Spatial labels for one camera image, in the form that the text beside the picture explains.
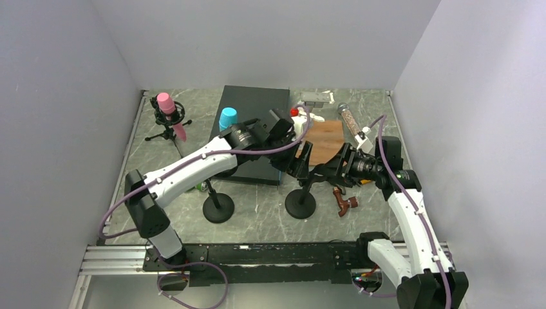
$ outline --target pink object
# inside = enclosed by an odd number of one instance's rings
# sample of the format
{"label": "pink object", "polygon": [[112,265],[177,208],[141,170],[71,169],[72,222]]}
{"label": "pink object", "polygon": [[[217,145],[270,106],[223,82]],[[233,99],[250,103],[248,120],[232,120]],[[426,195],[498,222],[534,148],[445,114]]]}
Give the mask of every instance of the pink object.
{"label": "pink object", "polygon": [[[159,105],[159,109],[165,115],[170,115],[174,111],[176,111],[176,106],[174,104],[174,101],[172,100],[171,96],[168,93],[162,92],[157,95],[157,104]],[[176,135],[181,139],[182,141],[186,141],[186,131],[184,130],[184,126],[180,124],[175,124],[173,126],[174,132]]]}

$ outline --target wall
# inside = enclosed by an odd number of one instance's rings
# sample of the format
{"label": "wall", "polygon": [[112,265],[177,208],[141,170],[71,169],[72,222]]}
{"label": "wall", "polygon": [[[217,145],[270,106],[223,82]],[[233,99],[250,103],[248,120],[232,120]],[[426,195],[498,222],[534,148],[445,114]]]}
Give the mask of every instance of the wall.
{"label": "wall", "polygon": [[440,0],[93,2],[145,89],[393,89]]}
{"label": "wall", "polygon": [[395,88],[469,308],[543,308],[546,3],[443,0]]}
{"label": "wall", "polygon": [[66,308],[139,90],[90,1],[0,3],[0,307]]}

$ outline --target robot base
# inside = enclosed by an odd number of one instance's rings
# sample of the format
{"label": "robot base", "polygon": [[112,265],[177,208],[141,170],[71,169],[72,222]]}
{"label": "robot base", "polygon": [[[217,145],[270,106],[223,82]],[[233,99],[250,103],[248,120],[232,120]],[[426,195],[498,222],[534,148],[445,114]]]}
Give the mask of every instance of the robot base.
{"label": "robot base", "polygon": [[203,215],[212,223],[224,223],[235,211],[233,200],[224,193],[216,193],[218,205],[215,204],[211,197],[208,197],[203,204]]}
{"label": "robot base", "polygon": [[285,199],[285,208],[287,209],[288,214],[301,220],[311,217],[317,207],[317,202],[315,201],[313,194],[307,192],[303,201],[301,201],[302,193],[302,189],[294,190],[290,192]]}

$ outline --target wooden cutting board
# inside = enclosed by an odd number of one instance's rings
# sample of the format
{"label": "wooden cutting board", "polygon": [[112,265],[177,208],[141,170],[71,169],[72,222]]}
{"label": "wooden cutting board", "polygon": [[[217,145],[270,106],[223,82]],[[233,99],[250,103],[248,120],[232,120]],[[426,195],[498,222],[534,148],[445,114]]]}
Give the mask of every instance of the wooden cutting board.
{"label": "wooden cutting board", "polygon": [[315,166],[326,163],[335,156],[345,143],[343,123],[340,120],[315,121],[307,135],[305,135],[305,140],[313,143],[309,165]]}

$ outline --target marble tabletop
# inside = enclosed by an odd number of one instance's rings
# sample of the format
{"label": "marble tabletop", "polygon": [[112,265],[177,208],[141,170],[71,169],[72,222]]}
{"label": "marble tabletop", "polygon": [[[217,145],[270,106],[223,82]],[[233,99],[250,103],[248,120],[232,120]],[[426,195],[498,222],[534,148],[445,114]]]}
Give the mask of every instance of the marble tabletop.
{"label": "marble tabletop", "polygon": [[[325,91],[334,93],[335,104],[325,104],[315,108],[313,113],[325,119],[341,119],[337,115],[337,104],[348,103],[352,113],[361,126],[369,124],[379,115],[386,114],[384,135],[400,137],[393,110],[384,90],[381,89],[291,89],[290,101],[295,105],[301,91]],[[160,92],[168,92],[185,108],[185,120],[193,123],[185,127],[188,139],[177,140],[176,148],[172,141],[157,138],[144,141],[147,136],[161,133],[164,128],[155,124],[153,108],[149,100],[142,106],[136,125],[135,136],[129,150],[124,174],[138,169],[142,174],[155,171],[180,159],[180,153],[188,155],[208,142],[212,122],[216,115],[222,88],[216,89],[157,89],[147,91],[146,98]],[[370,139],[375,140],[377,127],[372,129]],[[353,142],[344,125],[347,142]],[[402,152],[404,168],[409,168],[405,151]],[[286,195],[299,188],[295,179],[283,175],[279,187],[269,185],[250,185],[226,181],[212,181],[217,192],[228,194],[235,203],[232,218],[222,224],[213,224],[203,217],[202,206],[208,197],[206,192],[193,190],[182,194],[165,211],[171,225],[186,243],[249,243],[249,242],[292,242],[292,241],[330,241],[341,239],[354,241],[362,232],[381,231],[392,240],[402,240],[399,224],[384,201],[381,191],[373,183],[347,189],[347,195],[356,196],[358,208],[350,209],[340,218],[337,204],[328,183],[315,183],[311,189],[317,201],[315,213],[307,220],[297,220],[285,210]],[[124,182],[119,187],[117,198],[122,197]],[[125,207],[117,209],[110,221],[109,233],[134,227]],[[146,240],[138,233],[130,233],[110,239],[107,244],[143,244]]]}

